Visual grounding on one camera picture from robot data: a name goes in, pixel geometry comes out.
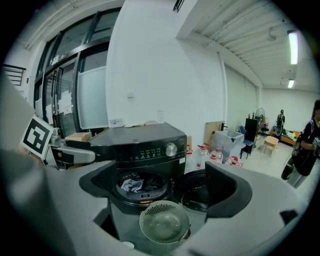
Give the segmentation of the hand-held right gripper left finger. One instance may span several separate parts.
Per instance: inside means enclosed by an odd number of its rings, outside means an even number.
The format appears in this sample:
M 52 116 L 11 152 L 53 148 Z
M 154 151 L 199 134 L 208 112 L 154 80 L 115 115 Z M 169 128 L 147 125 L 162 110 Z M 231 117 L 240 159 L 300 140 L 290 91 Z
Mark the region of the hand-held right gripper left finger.
M 108 200 L 90 195 L 79 185 L 83 175 L 108 163 L 96 162 L 64 171 L 47 168 L 49 190 L 76 256 L 120 256 L 125 252 L 119 241 L 94 222 L 96 216 L 107 208 Z

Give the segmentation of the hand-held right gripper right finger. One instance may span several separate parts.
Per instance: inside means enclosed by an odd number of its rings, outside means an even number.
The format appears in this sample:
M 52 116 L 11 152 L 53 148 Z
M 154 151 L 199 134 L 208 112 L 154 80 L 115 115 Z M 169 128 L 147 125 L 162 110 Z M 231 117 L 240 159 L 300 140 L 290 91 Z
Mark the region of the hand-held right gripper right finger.
M 268 255 L 308 207 L 288 183 L 242 167 L 207 162 L 205 185 L 205 223 L 187 240 L 187 256 Z

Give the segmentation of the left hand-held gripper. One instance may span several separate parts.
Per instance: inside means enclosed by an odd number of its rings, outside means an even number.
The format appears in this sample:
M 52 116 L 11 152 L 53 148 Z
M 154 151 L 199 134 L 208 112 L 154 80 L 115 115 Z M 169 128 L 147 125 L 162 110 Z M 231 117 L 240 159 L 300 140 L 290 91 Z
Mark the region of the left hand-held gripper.
M 24 131 L 20 145 L 26 153 L 43 166 L 57 168 L 53 149 L 61 146 L 60 129 L 54 128 L 34 114 Z M 60 147 L 61 160 L 64 164 L 91 164 L 96 154 L 90 151 L 91 144 L 87 141 L 66 140 L 66 146 Z

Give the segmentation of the blue checked clothes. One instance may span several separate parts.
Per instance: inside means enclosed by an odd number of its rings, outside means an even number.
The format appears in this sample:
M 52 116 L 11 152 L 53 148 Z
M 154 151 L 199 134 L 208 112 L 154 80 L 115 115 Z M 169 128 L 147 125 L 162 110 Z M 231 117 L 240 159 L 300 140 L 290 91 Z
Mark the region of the blue checked clothes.
M 137 193 L 142 188 L 143 183 L 143 179 L 126 179 L 120 188 L 128 193 Z

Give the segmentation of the black washing machine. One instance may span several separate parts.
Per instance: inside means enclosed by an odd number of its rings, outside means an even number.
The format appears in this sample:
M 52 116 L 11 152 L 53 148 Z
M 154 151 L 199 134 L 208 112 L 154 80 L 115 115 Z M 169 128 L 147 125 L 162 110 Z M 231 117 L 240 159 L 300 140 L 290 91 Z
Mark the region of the black washing machine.
M 98 161 L 110 165 L 97 172 L 92 184 L 107 197 L 110 216 L 117 237 L 131 242 L 143 253 L 162 256 L 170 251 L 142 233 L 139 218 L 151 203 L 173 198 L 174 182 L 184 174 L 187 136 L 178 128 L 161 123 L 131 128 L 110 128 L 90 140 Z M 121 189 L 127 179 L 163 179 L 163 187 L 149 192 L 126 192 Z

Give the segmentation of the dark grey garment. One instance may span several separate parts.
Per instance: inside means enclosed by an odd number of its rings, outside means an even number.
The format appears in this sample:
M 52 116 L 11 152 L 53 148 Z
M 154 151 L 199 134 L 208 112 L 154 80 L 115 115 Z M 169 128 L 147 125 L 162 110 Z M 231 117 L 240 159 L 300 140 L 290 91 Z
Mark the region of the dark grey garment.
M 163 187 L 164 181 L 161 177 L 154 176 L 151 178 L 147 178 L 143 184 L 139 192 L 151 192 L 159 190 Z

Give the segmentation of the pale green laundry basket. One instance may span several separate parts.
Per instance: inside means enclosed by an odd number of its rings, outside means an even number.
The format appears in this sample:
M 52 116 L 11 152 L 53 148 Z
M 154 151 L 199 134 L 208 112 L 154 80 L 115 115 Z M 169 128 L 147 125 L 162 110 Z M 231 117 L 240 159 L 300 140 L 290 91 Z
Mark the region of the pale green laundry basket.
M 166 245 L 183 240 L 190 231 L 191 222 L 182 206 L 159 200 L 140 213 L 139 226 L 150 241 Z

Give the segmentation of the round black washing machine door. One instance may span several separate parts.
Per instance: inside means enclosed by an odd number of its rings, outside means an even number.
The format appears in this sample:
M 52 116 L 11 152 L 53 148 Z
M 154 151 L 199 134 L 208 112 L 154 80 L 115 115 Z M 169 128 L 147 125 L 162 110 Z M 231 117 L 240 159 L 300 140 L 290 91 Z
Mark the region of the round black washing machine door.
M 173 186 L 175 200 L 184 207 L 206 213 L 208 191 L 205 185 L 205 170 L 194 170 L 179 177 Z

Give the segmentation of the white plastic bin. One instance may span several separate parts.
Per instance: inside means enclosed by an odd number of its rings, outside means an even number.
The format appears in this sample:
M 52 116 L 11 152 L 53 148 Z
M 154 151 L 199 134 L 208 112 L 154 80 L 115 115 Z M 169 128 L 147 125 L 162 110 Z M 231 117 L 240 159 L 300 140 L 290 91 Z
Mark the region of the white plastic bin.
M 222 153 L 222 162 L 228 157 L 239 157 L 244 145 L 244 135 L 232 130 L 216 131 L 212 135 L 212 148 L 219 149 Z

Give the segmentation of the small cardboard box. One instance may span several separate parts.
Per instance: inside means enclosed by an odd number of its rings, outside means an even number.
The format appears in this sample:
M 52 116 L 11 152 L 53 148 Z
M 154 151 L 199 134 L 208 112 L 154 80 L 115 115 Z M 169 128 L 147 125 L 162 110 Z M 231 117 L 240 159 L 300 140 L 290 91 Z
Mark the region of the small cardboard box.
M 66 141 L 88 142 L 92 138 L 91 132 L 75 132 L 65 137 Z

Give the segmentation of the large white paper notice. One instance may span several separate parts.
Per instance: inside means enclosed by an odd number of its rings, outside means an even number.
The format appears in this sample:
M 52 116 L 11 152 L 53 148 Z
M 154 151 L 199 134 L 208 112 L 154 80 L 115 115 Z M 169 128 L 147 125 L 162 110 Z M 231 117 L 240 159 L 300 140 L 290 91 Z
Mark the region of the large white paper notice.
M 58 113 L 67 115 L 72 113 L 72 94 L 65 91 L 61 94 L 61 99 L 58 100 Z

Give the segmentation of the group of clear water jugs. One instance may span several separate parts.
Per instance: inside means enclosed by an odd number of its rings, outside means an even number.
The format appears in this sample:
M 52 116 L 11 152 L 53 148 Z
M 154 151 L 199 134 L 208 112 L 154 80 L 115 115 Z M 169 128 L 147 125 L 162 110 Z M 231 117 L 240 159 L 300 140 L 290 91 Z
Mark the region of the group of clear water jugs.
M 193 151 L 191 145 L 188 144 L 186 146 L 185 173 L 204 169 L 206 162 L 226 164 L 240 168 L 243 166 L 243 163 L 239 161 L 237 156 L 228 156 L 224 160 L 223 153 L 218 148 L 210 152 L 204 145 L 198 145 L 196 150 Z

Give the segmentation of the blue chair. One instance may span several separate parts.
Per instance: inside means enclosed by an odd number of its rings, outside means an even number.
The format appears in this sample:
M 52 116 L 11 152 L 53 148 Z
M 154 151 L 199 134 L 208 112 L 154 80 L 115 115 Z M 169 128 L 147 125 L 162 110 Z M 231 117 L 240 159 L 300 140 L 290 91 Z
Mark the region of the blue chair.
M 243 152 L 245 152 L 246 153 L 246 159 L 247 159 L 248 156 L 251 155 L 254 142 L 247 139 L 247 137 L 246 137 L 247 130 L 245 129 L 244 126 L 239 126 L 239 131 L 244 136 L 243 146 L 242 146 L 242 149 L 240 151 L 240 158 L 242 158 Z

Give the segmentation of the small wooden stool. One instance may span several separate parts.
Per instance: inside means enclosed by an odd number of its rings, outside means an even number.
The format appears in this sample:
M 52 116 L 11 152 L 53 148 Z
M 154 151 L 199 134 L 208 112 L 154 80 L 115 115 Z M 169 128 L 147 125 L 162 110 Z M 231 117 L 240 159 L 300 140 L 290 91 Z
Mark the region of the small wooden stool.
M 270 148 L 269 156 L 272 157 L 273 152 L 276 150 L 279 140 L 273 136 L 267 136 L 264 139 L 262 150 L 265 153 L 267 148 Z

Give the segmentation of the black cabinet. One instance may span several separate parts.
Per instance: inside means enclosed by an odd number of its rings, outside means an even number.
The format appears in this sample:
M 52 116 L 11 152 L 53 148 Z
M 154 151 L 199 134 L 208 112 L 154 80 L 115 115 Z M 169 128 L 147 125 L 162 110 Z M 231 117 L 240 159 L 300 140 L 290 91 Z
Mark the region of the black cabinet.
M 253 142 L 251 147 L 252 151 L 256 148 L 256 141 L 258 138 L 258 134 L 260 131 L 260 120 L 258 119 L 249 119 L 245 120 L 244 126 L 246 133 L 244 135 L 244 139 L 250 142 Z

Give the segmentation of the standing fan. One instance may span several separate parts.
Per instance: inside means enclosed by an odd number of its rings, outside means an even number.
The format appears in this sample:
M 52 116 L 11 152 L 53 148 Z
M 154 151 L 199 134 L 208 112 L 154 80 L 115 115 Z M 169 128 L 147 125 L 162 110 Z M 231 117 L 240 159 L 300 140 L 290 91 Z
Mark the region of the standing fan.
M 265 110 L 261 107 L 258 108 L 254 114 L 254 119 L 257 120 L 256 134 L 257 135 L 262 134 L 263 136 L 266 136 L 269 129 L 267 128 L 267 125 L 266 125 Z

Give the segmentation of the cardboard sheet against wall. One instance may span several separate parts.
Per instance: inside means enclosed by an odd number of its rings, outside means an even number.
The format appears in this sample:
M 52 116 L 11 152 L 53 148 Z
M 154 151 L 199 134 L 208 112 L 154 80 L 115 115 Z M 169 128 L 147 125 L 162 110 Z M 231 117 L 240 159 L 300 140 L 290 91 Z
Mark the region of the cardboard sheet against wall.
M 211 145 L 213 133 L 216 131 L 221 131 L 222 124 L 225 124 L 225 121 L 212 121 L 205 123 L 203 137 L 203 142 L 205 144 Z

